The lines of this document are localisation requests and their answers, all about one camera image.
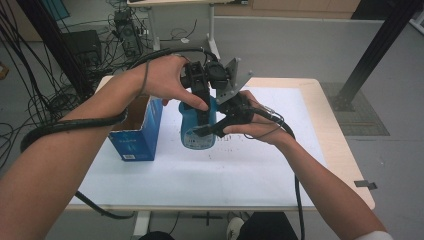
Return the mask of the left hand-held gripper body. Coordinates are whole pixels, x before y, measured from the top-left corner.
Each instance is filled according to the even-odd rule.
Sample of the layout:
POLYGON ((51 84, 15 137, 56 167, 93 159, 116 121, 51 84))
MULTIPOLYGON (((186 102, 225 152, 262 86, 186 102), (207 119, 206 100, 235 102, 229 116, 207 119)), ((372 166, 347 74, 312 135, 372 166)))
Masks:
POLYGON ((184 66, 185 75, 180 78, 184 88, 190 88, 193 93, 209 91, 209 88, 222 90, 229 83, 229 73, 224 66, 216 61, 202 65, 200 62, 189 62, 184 66))

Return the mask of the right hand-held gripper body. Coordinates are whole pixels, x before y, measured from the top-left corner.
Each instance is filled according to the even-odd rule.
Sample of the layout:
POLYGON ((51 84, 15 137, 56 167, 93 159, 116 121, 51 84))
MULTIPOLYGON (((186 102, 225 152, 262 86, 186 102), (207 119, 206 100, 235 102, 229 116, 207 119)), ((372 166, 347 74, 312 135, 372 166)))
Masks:
POLYGON ((230 125, 239 125, 249 123, 253 114, 248 111, 250 106, 246 97, 240 94, 240 90, 250 80, 253 73, 251 71, 239 75, 239 58, 233 58, 220 71, 220 79, 214 82, 216 90, 216 103, 218 111, 225 117, 214 125, 214 134, 223 137, 223 129, 230 125))

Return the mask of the blue bottle with white cap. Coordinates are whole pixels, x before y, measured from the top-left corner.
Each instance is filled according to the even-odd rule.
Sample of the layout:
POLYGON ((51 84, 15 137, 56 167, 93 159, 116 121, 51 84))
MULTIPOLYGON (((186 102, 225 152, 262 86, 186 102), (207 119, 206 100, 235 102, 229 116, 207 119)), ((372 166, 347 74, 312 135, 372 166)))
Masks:
MULTIPOLYGON (((209 125, 216 123, 217 105, 213 97, 210 98, 210 117, 209 125)), ((197 109, 181 102, 179 104, 179 112, 182 115, 182 125, 180 130, 180 138, 184 147, 192 150, 205 150, 211 148, 215 144, 215 136, 213 134, 206 137, 197 136, 193 130, 198 125, 197 109)))

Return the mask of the blue cardboard box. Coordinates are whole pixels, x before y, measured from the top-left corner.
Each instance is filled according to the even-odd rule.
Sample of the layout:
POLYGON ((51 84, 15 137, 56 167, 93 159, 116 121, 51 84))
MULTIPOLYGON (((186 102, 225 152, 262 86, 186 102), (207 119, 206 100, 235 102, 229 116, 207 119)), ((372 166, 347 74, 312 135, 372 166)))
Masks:
POLYGON ((162 102, 156 97, 139 97, 130 103, 127 118, 109 133, 124 161, 154 160, 162 110, 162 102))

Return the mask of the person's left hand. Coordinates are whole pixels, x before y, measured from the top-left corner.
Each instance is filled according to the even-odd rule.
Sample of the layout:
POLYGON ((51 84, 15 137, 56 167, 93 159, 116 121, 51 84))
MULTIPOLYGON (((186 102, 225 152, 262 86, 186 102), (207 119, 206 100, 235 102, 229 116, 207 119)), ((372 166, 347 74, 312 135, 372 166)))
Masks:
POLYGON ((197 110, 206 110, 206 103, 187 91, 181 84, 180 74, 188 60, 182 56, 168 55, 150 61, 146 65, 141 94, 165 101, 176 99, 197 110))

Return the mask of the person's right hand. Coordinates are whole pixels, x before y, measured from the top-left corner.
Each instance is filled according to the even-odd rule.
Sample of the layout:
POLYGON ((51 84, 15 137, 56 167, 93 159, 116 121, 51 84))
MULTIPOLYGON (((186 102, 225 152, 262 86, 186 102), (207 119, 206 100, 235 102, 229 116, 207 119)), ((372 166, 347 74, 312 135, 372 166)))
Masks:
POLYGON ((230 125, 224 128, 223 132, 225 134, 245 134, 276 147, 287 147, 295 143, 295 139, 287 132, 285 126, 257 114, 253 116, 251 123, 230 125))

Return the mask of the white desk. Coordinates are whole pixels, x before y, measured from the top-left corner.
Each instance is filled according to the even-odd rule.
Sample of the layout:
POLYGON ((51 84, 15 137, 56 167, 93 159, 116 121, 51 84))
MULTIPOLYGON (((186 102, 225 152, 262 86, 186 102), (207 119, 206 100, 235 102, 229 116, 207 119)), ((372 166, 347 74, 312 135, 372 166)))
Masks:
POLYGON ((147 11, 147 16, 150 24, 149 32, 152 36, 153 49, 161 48, 160 38, 156 34, 154 8, 157 6, 173 6, 173 5, 206 5, 208 7, 209 27, 206 34, 206 39, 209 49, 220 59, 220 54, 215 41, 215 5, 226 4, 233 0, 126 0, 127 5, 132 8, 143 8, 147 11))

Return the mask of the white table mat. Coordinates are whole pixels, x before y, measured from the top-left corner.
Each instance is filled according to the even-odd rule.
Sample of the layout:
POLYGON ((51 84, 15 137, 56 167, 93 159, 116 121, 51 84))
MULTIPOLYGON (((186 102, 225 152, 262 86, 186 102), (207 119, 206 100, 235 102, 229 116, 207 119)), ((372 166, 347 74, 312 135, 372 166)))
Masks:
POLYGON ((266 208, 296 204, 294 173, 273 146, 243 135, 206 150, 180 140, 179 103, 163 108, 156 156, 126 162, 105 141, 79 190, 98 205, 124 209, 266 208))

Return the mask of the black computer tower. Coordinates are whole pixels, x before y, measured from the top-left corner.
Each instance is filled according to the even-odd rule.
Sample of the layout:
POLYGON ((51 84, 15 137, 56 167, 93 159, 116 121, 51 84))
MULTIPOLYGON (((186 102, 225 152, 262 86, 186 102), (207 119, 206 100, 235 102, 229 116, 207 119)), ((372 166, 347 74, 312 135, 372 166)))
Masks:
POLYGON ((139 55, 141 53, 140 40, 131 17, 131 11, 129 9, 116 11, 114 13, 114 23, 125 55, 127 57, 139 55))

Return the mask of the white shoe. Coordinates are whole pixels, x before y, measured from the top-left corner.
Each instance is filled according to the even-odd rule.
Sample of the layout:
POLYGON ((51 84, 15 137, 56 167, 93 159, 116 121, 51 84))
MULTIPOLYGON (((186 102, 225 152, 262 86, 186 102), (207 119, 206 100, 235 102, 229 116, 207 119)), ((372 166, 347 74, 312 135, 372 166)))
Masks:
POLYGON ((226 239, 237 240, 243 224, 244 224, 244 221, 240 217, 232 218, 227 226, 226 239))

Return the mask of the white table leg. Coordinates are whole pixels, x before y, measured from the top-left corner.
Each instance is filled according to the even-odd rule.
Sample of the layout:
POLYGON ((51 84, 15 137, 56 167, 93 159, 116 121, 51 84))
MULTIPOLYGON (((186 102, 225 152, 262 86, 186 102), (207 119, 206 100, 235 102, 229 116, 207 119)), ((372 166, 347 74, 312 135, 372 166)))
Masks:
POLYGON ((138 240, 148 232, 150 223, 150 211, 138 211, 134 221, 134 229, 131 240, 138 240))

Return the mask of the person's right leg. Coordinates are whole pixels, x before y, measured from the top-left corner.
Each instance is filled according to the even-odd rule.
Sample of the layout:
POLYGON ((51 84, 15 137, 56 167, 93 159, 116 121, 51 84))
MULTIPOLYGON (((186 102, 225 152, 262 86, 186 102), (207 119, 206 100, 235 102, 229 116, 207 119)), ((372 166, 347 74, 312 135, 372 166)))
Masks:
POLYGON ((255 212, 241 225, 236 240, 298 240, 284 212, 255 212))

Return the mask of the person's leg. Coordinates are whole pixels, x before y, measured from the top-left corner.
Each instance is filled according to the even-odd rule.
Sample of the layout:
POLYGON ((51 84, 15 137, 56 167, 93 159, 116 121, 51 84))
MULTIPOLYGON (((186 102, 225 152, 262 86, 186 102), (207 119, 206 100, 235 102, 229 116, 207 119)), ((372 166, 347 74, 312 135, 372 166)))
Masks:
POLYGON ((161 231, 149 232, 138 240, 175 240, 170 234, 161 231))
POLYGON ((236 240, 298 240, 284 212, 255 212, 241 225, 236 240))

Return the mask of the person's left leg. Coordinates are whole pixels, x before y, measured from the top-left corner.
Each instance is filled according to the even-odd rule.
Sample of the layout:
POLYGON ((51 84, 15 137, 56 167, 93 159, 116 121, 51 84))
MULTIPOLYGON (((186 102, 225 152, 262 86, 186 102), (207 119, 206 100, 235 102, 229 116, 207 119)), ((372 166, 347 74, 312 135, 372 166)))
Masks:
POLYGON ((138 240, 175 240, 170 234, 161 231, 149 232, 138 240))

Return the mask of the black equipment box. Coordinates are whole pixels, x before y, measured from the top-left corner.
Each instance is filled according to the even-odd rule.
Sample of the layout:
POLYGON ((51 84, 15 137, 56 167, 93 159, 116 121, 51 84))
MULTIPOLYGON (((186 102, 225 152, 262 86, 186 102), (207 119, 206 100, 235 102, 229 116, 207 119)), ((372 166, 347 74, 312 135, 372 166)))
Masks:
POLYGON ((80 65, 93 67, 100 64, 101 42, 95 30, 63 33, 62 37, 80 65))

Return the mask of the grey patterned floor mat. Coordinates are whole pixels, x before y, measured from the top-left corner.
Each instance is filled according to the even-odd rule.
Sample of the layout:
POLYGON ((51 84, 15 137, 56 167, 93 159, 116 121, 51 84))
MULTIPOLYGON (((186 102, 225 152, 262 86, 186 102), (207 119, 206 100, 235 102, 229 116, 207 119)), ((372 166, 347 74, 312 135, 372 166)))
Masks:
POLYGON ((365 95, 359 91, 345 109, 335 107, 335 97, 342 88, 342 83, 320 83, 336 120, 345 136, 389 136, 384 123, 374 111, 365 95))

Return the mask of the black tape piece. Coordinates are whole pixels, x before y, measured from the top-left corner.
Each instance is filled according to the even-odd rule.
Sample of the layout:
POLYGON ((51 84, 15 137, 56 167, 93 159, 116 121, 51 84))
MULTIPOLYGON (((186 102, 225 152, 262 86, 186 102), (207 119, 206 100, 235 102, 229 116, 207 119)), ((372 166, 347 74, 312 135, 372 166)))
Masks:
POLYGON ((358 188, 363 187, 363 188, 367 188, 368 190, 375 190, 378 188, 375 182, 369 182, 368 180, 354 181, 354 184, 358 188))

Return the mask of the teal board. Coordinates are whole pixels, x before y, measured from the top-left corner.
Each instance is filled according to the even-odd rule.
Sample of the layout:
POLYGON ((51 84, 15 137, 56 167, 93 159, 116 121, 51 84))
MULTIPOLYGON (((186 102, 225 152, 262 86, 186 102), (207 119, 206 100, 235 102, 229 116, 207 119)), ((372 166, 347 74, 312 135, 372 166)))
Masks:
POLYGON ((42 2, 54 20, 63 20, 70 16, 63 0, 42 0, 42 2))

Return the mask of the white sleeve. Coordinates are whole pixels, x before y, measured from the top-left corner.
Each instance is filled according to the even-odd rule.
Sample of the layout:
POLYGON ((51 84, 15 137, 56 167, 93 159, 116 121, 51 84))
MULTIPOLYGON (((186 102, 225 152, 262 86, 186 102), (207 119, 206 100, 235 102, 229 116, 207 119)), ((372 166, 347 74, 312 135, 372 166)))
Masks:
POLYGON ((372 231, 370 233, 358 236, 353 240, 394 240, 394 238, 385 231, 372 231))

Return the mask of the black metal frame post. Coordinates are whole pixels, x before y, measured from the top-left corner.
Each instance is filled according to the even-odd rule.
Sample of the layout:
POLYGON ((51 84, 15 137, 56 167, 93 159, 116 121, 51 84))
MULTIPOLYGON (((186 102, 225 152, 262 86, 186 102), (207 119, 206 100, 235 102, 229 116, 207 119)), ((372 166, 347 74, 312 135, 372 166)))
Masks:
POLYGON ((66 45, 62 33, 42 0, 16 0, 36 32, 68 77, 77 95, 87 100, 94 94, 82 68, 66 45))
POLYGON ((330 98, 335 111, 352 111, 352 102, 368 77, 417 12, 424 0, 400 0, 383 22, 347 81, 330 98))

